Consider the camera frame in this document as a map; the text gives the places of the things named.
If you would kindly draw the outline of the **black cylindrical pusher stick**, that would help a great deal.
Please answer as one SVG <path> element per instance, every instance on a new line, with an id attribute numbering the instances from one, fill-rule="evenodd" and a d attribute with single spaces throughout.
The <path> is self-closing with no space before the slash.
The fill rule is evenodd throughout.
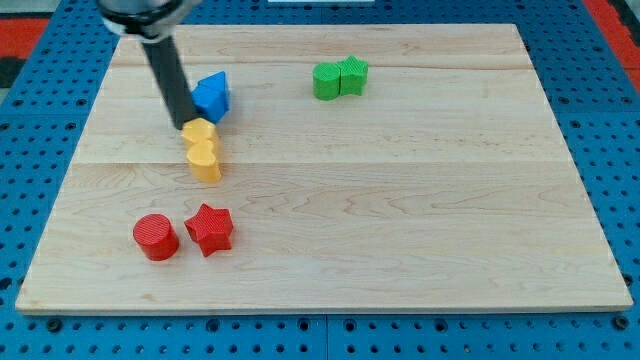
<path id="1" fill-rule="evenodd" d="M 172 36 L 144 43 L 143 49 L 175 129 L 196 118 L 191 89 Z"/>

